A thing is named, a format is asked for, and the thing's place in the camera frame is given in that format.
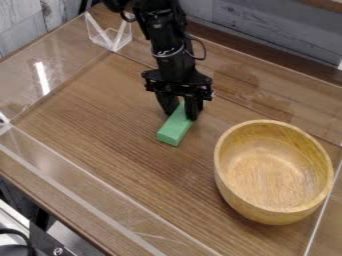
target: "bowl rim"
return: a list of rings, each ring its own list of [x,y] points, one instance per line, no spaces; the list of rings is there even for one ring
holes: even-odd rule
[[[320,191],[320,193],[316,195],[316,197],[306,202],[303,205],[300,206],[295,206],[295,207],[288,207],[286,208],[286,210],[276,210],[272,209],[271,207],[264,207],[264,206],[259,206],[259,205],[255,205],[252,202],[248,202],[246,201],[243,198],[239,197],[239,195],[235,193],[235,191],[229,188],[229,185],[227,184],[225,182],[225,179],[223,179],[221,177],[221,174],[223,174],[223,170],[220,168],[220,164],[219,164],[219,150],[221,148],[221,144],[223,144],[223,141],[224,139],[229,136],[229,134],[236,131],[238,129],[240,129],[242,127],[244,126],[250,126],[250,125],[254,125],[254,124],[275,124],[275,125],[279,125],[279,126],[283,126],[283,127],[287,127],[290,129],[292,129],[294,131],[296,131],[298,133],[300,133],[314,144],[315,146],[318,147],[319,151],[322,152],[323,154],[323,158],[324,158],[324,161],[327,163],[327,181],[326,181],[326,185]],[[229,192],[235,195],[236,198],[239,198],[239,200],[242,200],[246,204],[256,207],[258,209],[262,209],[262,210],[266,210],[267,212],[272,212],[272,213],[299,213],[299,212],[303,212],[308,209],[312,209],[314,207],[316,207],[322,201],[326,199],[331,189],[332,189],[332,185],[334,185],[334,168],[332,168],[332,162],[331,162],[331,159],[327,155],[327,152],[323,148],[323,146],[320,145],[320,143],[316,141],[316,139],[307,133],[304,132],[300,128],[298,128],[296,126],[288,124],[288,123],[284,123],[284,122],[280,122],[280,121],[275,121],[275,120],[252,120],[252,121],[246,121],[238,125],[233,125],[220,136],[219,140],[217,140],[217,143],[215,145],[215,150],[213,150],[213,164],[215,164],[215,169],[216,169],[216,174],[219,175],[219,178],[225,186],[225,188],[229,190]]]

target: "green sponge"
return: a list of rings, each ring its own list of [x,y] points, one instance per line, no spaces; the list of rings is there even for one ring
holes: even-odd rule
[[[157,140],[173,147],[177,147],[189,127],[192,126],[192,123],[193,122],[187,119],[184,102],[181,102],[168,120],[165,121],[163,127],[157,131]]]

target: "wall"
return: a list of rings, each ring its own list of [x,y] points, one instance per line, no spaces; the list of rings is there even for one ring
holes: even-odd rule
[[[0,58],[72,19],[81,0],[0,0]]]
[[[342,14],[299,0],[180,0],[188,14],[217,29],[338,65]]]

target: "wooden bowl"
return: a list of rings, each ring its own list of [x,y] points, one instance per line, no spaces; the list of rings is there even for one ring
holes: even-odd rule
[[[231,207],[270,225],[294,223],[322,204],[331,188],[331,160],[296,127],[259,120],[232,127],[215,148],[215,180]]]

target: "black robotic arm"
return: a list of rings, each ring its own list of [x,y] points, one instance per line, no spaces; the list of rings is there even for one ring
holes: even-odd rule
[[[120,12],[132,2],[135,20],[151,40],[157,69],[143,72],[147,91],[155,92],[167,115],[177,107],[177,97],[184,97],[185,114],[196,120],[203,101],[212,100],[212,80],[196,71],[192,37],[185,33],[185,13],[177,0],[103,0],[108,9]]]

